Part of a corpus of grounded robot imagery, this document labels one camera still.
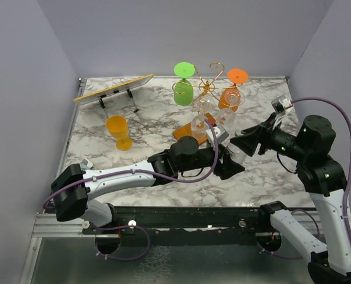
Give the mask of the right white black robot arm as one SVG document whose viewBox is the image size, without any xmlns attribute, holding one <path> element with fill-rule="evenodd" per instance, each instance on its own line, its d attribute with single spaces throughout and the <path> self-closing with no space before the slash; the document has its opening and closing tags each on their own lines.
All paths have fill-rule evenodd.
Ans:
<svg viewBox="0 0 351 284">
<path fill-rule="evenodd" d="M 351 237 L 348 236 L 343 203 L 348 185 L 342 166 L 330 157 L 336 138 L 328 119 L 307 116 L 297 135 L 275 125 L 275 115 L 241 131 L 230 142 L 248 156 L 274 150 L 295 160 L 296 174 L 309 193 L 320 218 L 325 241 L 306 230 L 281 202 L 260 206 L 258 225 L 263 231 L 275 229 L 307 262 L 314 283 L 351 283 Z"/>
</svg>

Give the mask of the yellow-orange plastic wine glass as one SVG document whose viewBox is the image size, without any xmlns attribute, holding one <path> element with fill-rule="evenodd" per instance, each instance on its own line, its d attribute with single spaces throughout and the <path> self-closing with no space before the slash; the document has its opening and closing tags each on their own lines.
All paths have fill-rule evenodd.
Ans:
<svg viewBox="0 0 351 284">
<path fill-rule="evenodd" d="M 128 125 L 124 117 L 114 115 L 107 119 L 105 126 L 109 134 L 116 139 L 115 145 L 118 150 L 129 150 L 133 144 L 128 136 Z"/>
</svg>

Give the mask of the orange plastic wine glass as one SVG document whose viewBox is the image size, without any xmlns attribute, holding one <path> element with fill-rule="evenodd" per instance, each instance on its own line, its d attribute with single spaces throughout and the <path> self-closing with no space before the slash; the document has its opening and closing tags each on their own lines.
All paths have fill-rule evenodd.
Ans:
<svg viewBox="0 0 351 284">
<path fill-rule="evenodd" d="M 227 78 L 233 85 L 225 89 L 221 94 L 218 108 L 230 108 L 233 112 L 236 112 L 243 100 L 243 95 L 238 87 L 247 82 L 249 75 L 242 69 L 231 69 L 227 73 Z"/>
</svg>

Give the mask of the clear wine glass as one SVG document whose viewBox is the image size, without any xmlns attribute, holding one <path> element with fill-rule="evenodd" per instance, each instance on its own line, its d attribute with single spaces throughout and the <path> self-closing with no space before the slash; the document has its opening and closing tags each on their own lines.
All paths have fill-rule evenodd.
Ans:
<svg viewBox="0 0 351 284">
<path fill-rule="evenodd" d="M 211 96 L 204 95 L 197 97 L 192 106 L 198 112 L 198 115 L 191 122 L 192 136 L 197 140 L 202 140 L 206 137 L 206 130 L 209 129 L 205 122 L 207 114 L 214 109 L 215 102 Z"/>
<path fill-rule="evenodd" d="M 236 112 L 243 101 L 244 97 L 237 88 L 224 90 L 218 102 L 219 112 L 216 123 L 232 125 L 236 117 Z"/>
<path fill-rule="evenodd" d="M 243 150 L 239 149 L 237 146 L 232 144 L 231 142 L 229 142 L 226 147 L 227 147 L 227 150 L 229 151 L 232 161 L 243 165 L 247 157 L 247 154 Z"/>
</svg>

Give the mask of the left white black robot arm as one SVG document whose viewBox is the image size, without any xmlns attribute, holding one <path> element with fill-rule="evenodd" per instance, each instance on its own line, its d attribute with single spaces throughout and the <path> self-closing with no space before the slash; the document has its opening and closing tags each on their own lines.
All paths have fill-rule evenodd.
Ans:
<svg viewBox="0 0 351 284">
<path fill-rule="evenodd" d="M 191 136 L 182 137 L 169 149 L 142 162 L 113 169 L 82 169 L 71 164 L 51 184 L 56 219 L 59 222 L 81 218 L 95 224 L 103 233 L 117 225 L 111 206 L 96 200 L 111 192 L 138 187 L 153 187 L 179 182 L 179 174 L 209 168 L 222 180 L 243 172 L 246 155 L 238 147 L 210 144 L 200 149 Z"/>
</svg>

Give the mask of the green plastic wine glass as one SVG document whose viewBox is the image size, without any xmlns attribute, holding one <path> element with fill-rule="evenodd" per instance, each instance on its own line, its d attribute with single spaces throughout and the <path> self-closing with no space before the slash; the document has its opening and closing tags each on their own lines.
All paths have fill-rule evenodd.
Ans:
<svg viewBox="0 0 351 284">
<path fill-rule="evenodd" d="M 188 78 L 194 75 L 195 67 L 188 62 L 180 62 L 174 67 L 174 73 L 180 78 L 173 87 L 174 101 L 181 106 L 191 104 L 194 99 L 194 88 Z"/>
</svg>

